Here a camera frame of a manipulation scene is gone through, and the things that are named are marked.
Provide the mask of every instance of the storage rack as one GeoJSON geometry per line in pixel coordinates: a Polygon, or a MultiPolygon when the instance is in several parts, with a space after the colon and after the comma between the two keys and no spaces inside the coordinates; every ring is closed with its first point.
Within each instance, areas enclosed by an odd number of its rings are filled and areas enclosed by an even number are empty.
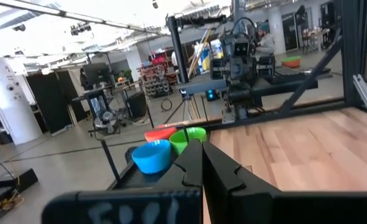
{"type": "Polygon", "coordinates": [[[163,64],[165,66],[165,71],[167,75],[167,79],[169,80],[170,86],[171,85],[176,85],[178,84],[178,80],[177,80],[177,73],[175,71],[170,72],[169,68],[173,67],[172,65],[172,60],[171,58],[169,58],[167,56],[167,51],[168,49],[162,49],[162,50],[158,50],[158,51],[154,51],[152,52],[152,58],[157,59],[158,55],[162,55],[162,57],[164,58],[163,61],[160,60],[153,60],[152,63],[153,64],[163,64]]]}
{"type": "Polygon", "coordinates": [[[171,86],[177,84],[177,74],[175,72],[169,73],[168,68],[168,60],[152,62],[137,68],[143,78],[148,96],[157,98],[172,93],[171,86]]]}

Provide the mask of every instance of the monitor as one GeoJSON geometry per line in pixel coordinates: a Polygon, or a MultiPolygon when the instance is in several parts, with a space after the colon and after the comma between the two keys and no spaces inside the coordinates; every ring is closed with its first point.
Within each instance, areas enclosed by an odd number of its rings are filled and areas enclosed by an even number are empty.
{"type": "Polygon", "coordinates": [[[137,121],[146,115],[146,97],[143,91],[139,91],[126,100],[129,115],[133,121],[137,121]]]}
{"type": "Polygon", "coordinates": [[[111,83],[109,67],[105,63],[93,63],[83,66],[88,84],[95,85],[101,82],[111,83]]]}

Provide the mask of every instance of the desk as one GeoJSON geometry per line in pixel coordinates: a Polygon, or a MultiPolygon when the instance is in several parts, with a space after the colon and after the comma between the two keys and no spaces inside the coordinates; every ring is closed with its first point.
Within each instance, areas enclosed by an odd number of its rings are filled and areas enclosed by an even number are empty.
{"type": "Polygon", "coordinates": [[[115,87],[122,87],[122,86],[126,86],[126,85],[129,86],[130,84],[131,84],[131,82],[129,80],[124,80],[122,82],[116,82],[115,87]]]}
{"type": "Polygon", "coordinates": [[[126,100],[128,98],[127,90],[130,90],[131,87],[133,87],[135,85],[139,85],[139,87],[142,89],[142,81],[139,80],[139,81],[130,83],[128,85],[120,86],[120,87],[117,87],[117,88],[113,88],[112,86],[105,86],[103,88],[97,88],[97,89],[94,89],[94,90],[85,91],[84,94],[82,94],[81,96],[79,96],[77,98],[74,98],[72,101],[87,100],[88,101],[88,106],[90,107],[90,110],[91,110],[91,113],[92,113],[92,115],[94,115],[95,112],[94,112],[94,109],[93,109],[92,104],[91,104],[91,99],[102,96],[105,103],[106,103],[106,105],[105,105],[106,109],[109,110],[108,101],[107,101],[106,95],[103,91],[104,90],[110,90],[112,95],[119,93],[121,95],[121,98],[124,101],[124,107],[128,108],[127,105],[126,105],[126,100]]]}
{"type": "Polygon", "coordinates": [[[323,35],[325,35],[326,33],[330,32],[329,29],[324,29],[324,30],[318,30],[318,31],[308,31],[308,32],[303,32],[303,38],[309,38],[311,40],[317,39],[318,40],[318,52],[322,51],[322,42],[323,42],[323,35]]]}
{"type": "Polygon", "coordinates": [[[283,191],[367,190],[367,113],[355,108],[212,131],[210,142],[283,191]]]}

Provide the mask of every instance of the red object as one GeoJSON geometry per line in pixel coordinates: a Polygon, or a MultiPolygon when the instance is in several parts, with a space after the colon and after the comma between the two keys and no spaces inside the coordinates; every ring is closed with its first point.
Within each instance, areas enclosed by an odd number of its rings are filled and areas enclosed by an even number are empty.
{"type": "MultiPolygon", "coordinates": [[[[159,125],[157,128],[164,128],[164,127],[165,125],[159,125]]],[[[176,132],[177,132],[176,127],[165,128],[161,130],[147,131],[145,132],[145,139],[147,142],[161,140],[161,139],[169,140],[170,136],[176,132]]]]}
{"type": "Polygon", "coordinates": [[[298,68],[301,65],[301,59],[293,60],[290,62],[282,62],[282,65],[289,68],[298,68]]]}
{"type": "Polygon", "coordinates": [[[157,58],[154,58],[152,60],[152,63],[154,65],[157,65],[157,64],[160,64],[160,63],[164,63],[164,61],[165,61],[165,58],[164,57],[157,57],[157,58]]]}

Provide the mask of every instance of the ceiling pipe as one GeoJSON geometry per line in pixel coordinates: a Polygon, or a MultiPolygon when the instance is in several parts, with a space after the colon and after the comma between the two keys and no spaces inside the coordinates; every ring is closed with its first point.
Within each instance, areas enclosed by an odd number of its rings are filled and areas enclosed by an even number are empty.
{"type": "Polygon", "coordinates": [[[117,27],[117,28],[122,28],[122,29],[129,29],[129,30],[135,30],[135,31],[140,31],[140,32],[147,32],[147,33],[150,33],[150,34],[168,36],[167,34],[163,34],[161,32],[157,32],[157,31],[147,30],[145,28],[138,27],[138,26],[120,24],[118,22],[113,22],[113,21],[106,21],[104,19],[99,19],[99,18],[95,18],[95,17],[91,17],[91,16],[81,15],[81,14],[77,14],[77,13],[73,13],[73,12],[67,12],[67,11],[63,11],[63,10],[59,10],[59,9],[53,9],[51,7],[40,6],[38,4],[32,4],[32,3],[24,2],[24,1],[0,0],[0,6],[6,6],[6,7],[15,8],[15,9],[28,10],[28,11],[38,12],[38,13],[47,14],[47,15],[51,15],[51,16],[59,16],[59,17],[63,17],[63,18],[75,19],[75,20],[83,21],[83,22],[92,22],[92,23],[95,23],[95,24],[102,24],[102,25],[105,25],[105,26],[111,26],[111,27],[117,27]]]}

